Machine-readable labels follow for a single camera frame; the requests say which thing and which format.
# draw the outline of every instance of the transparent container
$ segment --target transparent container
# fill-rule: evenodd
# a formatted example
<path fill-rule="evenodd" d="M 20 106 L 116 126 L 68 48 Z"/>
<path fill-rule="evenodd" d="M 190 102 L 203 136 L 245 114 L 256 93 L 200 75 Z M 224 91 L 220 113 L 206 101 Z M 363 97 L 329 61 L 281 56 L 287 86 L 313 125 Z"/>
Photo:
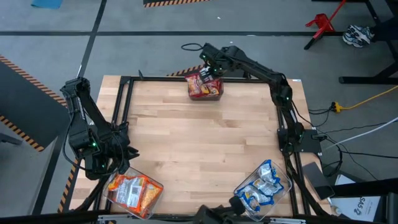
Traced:
<path fill-rule="evenodd" d="M 234 194 L 238 196 L 238 190 L 247 186 L 251 182 L 254 182 L 255 180 L 261 178 L 261 176 L 257 173 L 259 168 L 266 162 L 265 160 L 257 169 L 250 174 L 249 177 L 246 178 L 235 190 Z M 276 171 L 276 175 L 280 178 L 280 184 L 284 187 L 280 192 L 274 194 L 273 199 L 274 199 L 274 204 L 273 205 L 263 205 L 260 206 L 260 211 L 259 212 L 252 212 L 246 209 L 245 214 L 253 219 L 256 222 L 261 221 L 279 202 L 280 200 L 290 191 L 292 188 L 292 181 L 286 176 L 286 174 L 282 171 L 282 169 L 275 164 L 274 162 L 271 161 L 271 166 L 273 169 Z"/>
<path fill-rule="evenodd" d="M 161 183 L 132 167 L 123 175 L 111 175 L 105 186 L 103 195 L 108 200 L 142 220 L 147 220 L 154 214 L 163 193 Z"/>

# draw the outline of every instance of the hazard tape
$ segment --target hazard tape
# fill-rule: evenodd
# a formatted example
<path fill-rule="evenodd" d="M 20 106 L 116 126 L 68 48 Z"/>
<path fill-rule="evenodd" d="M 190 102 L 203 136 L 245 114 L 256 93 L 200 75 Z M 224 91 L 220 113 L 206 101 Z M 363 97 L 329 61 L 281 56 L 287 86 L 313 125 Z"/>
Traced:
<path fill-rule="evenodd" d="M 4 63 L 9 68 L 13 69 L 16 73 L 18 73 L 20 76 L 25 78 L 31 84 L 36 86 L 38 89 L 42 90 L 45 94 L 47 94 L 48 96 L 53 98 L 55 101 L 60 103 L 62 106 L 67 106 L 67 102 L 61 96 L 58 96 L 56 93 L 54 93 L 52 90 L 47 88 L 45 85 L 41 84 L 41 82 L 37 81 L 37 79 L 35 79 L 31 75 L 29 75 L 23 69 L 19 68 L 17 65 L 15 65 L 14 63 L 12 63 L 10 60 L 6 59 L 2 55 L 0 55 L 0 62 Z M 44 150 L 43 146 L 39 145 L 35 140 L 33 140 L 28 135 L 26 135 L 21 129 L 19 129 L 15 124 L 12 124 L 8 119 L 6 119 L 1 114 L 0 114 L 0 121 L 3 122 L 8 128 L 10 128 L 12 131 L 14 131 L 17 135 L 19 135 L 24 141 L 26 141 L 28 144 L 30 144 L 37 151 L 41 152 Z"/>
<path fill-rule="evenodd" d="M 188 3 L 205 2 L 205 1 L 211 1 L 211 0 L 169 0 L 169 1 L 159 1 L 159 2 L 151 2 L 151 3 L 144 4 L 144 7 L 171 6 L 171 5 L 188 4 Z"/>
<path fill-rule="evenodd" d="M 63 212 L 63 208 L 65 206 L 65 201 L 67 200 L 68 194 L 70 192 L 70 186 L 71 186 L 71 184 L 73 182 L 73 178 L 75 178 L 76 174 L 77 174 L 77 169 L 75 166 L 72 166 L 72 169 L 70 170 L 70 173 L 68 176 L 67 184 L 65 185 L 65 189 L 63 190 L 63 193 L 62 193 L 60 204 L 58 205 L 58 210 L 57 210 L 58 213 Z"/>
<path fill-rule="evenodd" d="M 190 73 L 199 72 L 199 70 L 202 69 L 204 66 L 205 65 L 197 65 L 197 66 L 185 69 L 185 70 L 181 70 L 181 71 L 178 71 L 178 72 L 173 72 L 173 73 L 171 73 L 169 75 L 166 75 L 166 76 L 168 76 L 168 77 L 184 77 L 185 75 L 189 75 Z"/>

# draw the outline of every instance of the floor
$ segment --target floor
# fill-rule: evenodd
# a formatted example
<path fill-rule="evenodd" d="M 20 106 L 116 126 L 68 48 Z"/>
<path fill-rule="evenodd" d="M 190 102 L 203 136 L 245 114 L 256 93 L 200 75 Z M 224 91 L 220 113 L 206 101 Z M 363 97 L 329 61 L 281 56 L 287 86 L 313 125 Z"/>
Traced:
<path fill-rule="evenodd" d="M 392 17 L 384 1 L 372 0 L 371 3 L 381 21 Z M 91 48 L 94 38 L 91 36 L 90 41 L 90 32 L 100 5 L 101 0 L 64 0 L 60 9 L 50 10 L 34 8 L 27 0 L 0 1 L 0 54 L 58 94 L 65 81 L 78 73 L 84 75 L 91 82 L 94 99 L 98 96 L 103 75 L 137 75 L 137 71 L 141 70 L 147 76 L 162 76 L 201 64 L 197 52 L 180 49 L 187 42 L 209 42 L 217 47 L 237 45 L 259 63 L 283 72 L 288 78 L 301 79 L 311 109 L 327 108 L 332 101 L 345 106 L 353 105 L 391 88 L 387 85 L 338 83 L 339 76 L 371 76 L 391 64 L 393 59 L 385 42 L 356 49 L 347 46 L 341 37 L 324 37 L 310 50 L 304 51 L 303 47 L 310 37 L 289 34 L 315 31 L 315 27 L 308 28 L 304 24 L 311 21 L 315 14 L 330 15 L 338 5 L 336 2 L 213 0 L 144 8 L 141 0 L 112 0 L 106 3 L 97 27 L 102 34 L 95 38 Z M 346 4 L 333 21 L 337 31 L 345 31 L 349 24 L 374 25 L 374 19 L 364 3 Z M 33 35 L 13 35 L 5 31 L 36 32 L 30 33 Z M 40 34 L 42 31 L 63 32 L 45 35 Z M 117 31 L 131 32 L 115 36 Z M 269 33 L 266 36 L 178 35 L 180 31 Z M 393 91 L 358 109 L 332 113 L 320 129 L 331 131 L 389 121 L 398 113 L 397 97 L 398 91 Z M 311 119 L 313 124 L 319 124 L 325 117 L 318 115 Z M 398 156 L 398 139 L 394 135 L 397 129 L 398 126 L 392 124 L 364 138 L 347 142 L 345 146 L 352 152 Z M 368 130 L 354 129 L 330 135 L 339 141 Z M 0 132 L 13 135 L 2 124 Z M 26 143 L 18 147 L 1 144 L 1 148 L 0 217 L 27 215 L 32 210 L 53 148 L 49 146 L 41 153 L 35 152 Z M 392 159 L 354 158 L 378 179 L 397 177 L 395 172 L 390 172 L 398 169 Z M 327 164 L 336 160 L 336 149 L 324 151 L 322 162 Z M 363 180 L 373 180 L 347 155 L 343 160 L 341 170 Z M 71 165 L 60 156 L 43 213 L 57 212 L 70 168 Z"/>

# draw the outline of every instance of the wooden table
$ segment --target wooden table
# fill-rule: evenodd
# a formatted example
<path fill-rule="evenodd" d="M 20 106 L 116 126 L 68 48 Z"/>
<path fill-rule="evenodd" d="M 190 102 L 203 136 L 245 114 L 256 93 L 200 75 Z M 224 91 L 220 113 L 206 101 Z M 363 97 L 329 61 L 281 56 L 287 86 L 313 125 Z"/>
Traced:
<path fill-rule="evenodd" d="M 108 121 L 113 115 L 119 81 L 120 76 L 104 76 L 99 91 L 97 105 Z M 289 83 L 300 114 L 310 119 L 301 81 Z M 118 121 L 126 99 L 125 88 Z M 220 101 L 191 101 L 184 82 L 134 82 L 129 137 L 140 156 L 130 163 L 164 185 L 156 213 L 195 214 L 203 204 L 228 205 L 233 190 L 266 159 L 285 170 L 277 143 L 277 113 L 268 85 L 225 83 L 224 89 Z M 320 166 L 313 154 L 301 153 L 301 160 L 303 166 L 311 162 Z M 96 183 L 79 172 L 70 209 L 79 206 Z M 308 181 L 307 187 L 317 198 Z M 298 209 L 303 213 L 300 191 L 297 186 L 295 189 Z M 330 212 L 326 200 L 320 203 Z M 124 211 L 116 205 L 111 210 Z M 269 215 L 292 216 L 289 194 Z"/>

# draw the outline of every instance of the red stand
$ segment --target red stand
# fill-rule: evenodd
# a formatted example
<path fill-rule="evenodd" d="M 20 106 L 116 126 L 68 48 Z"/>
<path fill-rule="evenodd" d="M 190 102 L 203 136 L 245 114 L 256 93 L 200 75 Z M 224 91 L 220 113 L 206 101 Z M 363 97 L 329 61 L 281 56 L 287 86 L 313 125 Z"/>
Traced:
<path fill-rule="evenodd" d="M 319 27 L 319 30 L 317 31 L 317 33 L 315 33 L 315 35 L 312 37 L 310 42 L 304 47 L 304 50 L 308 50 L 312 46 L 312 44 L 315 43 L 315 41 L 317 41 L 318 39 L 321 39 L 322 34 L 324 32 L 334 32 L 335 31 L 335 28 L 333 28 L 333 26 L 331 24 L 331 20 L 335 17 L 335 15 L 341 9 L 341 7 L 343 7 L 343 5 L 346 3 L 346 1 L 347 0 L 342 0 L 340 5 L 337 7 L 337 9 L 331 15 L 330 19 L 328 19 L 327 15 L 324 13 L 317 14 L 313 21 L 311 21 L 305 25 L 306 27 L 309 27 L 312 24 L 316 23 L 317 26 Z"/>

